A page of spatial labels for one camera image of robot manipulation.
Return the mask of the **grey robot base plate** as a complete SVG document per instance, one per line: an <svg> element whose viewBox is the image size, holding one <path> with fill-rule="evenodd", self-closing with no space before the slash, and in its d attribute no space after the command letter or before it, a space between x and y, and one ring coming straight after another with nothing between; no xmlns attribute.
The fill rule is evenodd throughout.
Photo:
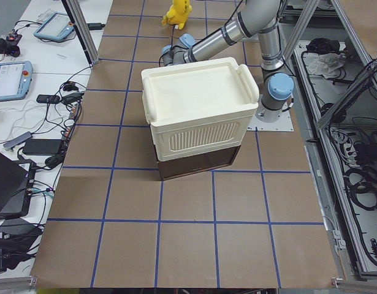
<svg viewBox="0 0 377 294"><path fill-rule="evenodd" d="M289 112L282 113L275 122L263 122L254 115L248 124L247 131L258 132L293 132L294 127Z"/></svg>

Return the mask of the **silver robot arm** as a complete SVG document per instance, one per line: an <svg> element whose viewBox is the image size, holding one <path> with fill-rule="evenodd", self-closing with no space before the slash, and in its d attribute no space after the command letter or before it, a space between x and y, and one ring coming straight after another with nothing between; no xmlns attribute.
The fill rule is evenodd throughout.
<svg viewBox="0 0 377 294"><path fill-rule="evenodd" d="M153 118L162 121L189 121L231 115L256 116L265 123L278 120L290 99L294 82L281 73L284 62L278 30L279 1L248 1L237 16L192 46L169 46L164 56L171 64L160 71L160 95L154 99ZM259 88L244 64L234 58L214 55L257 34L262 70L272 75L264 80L266 93Z"/></svg>

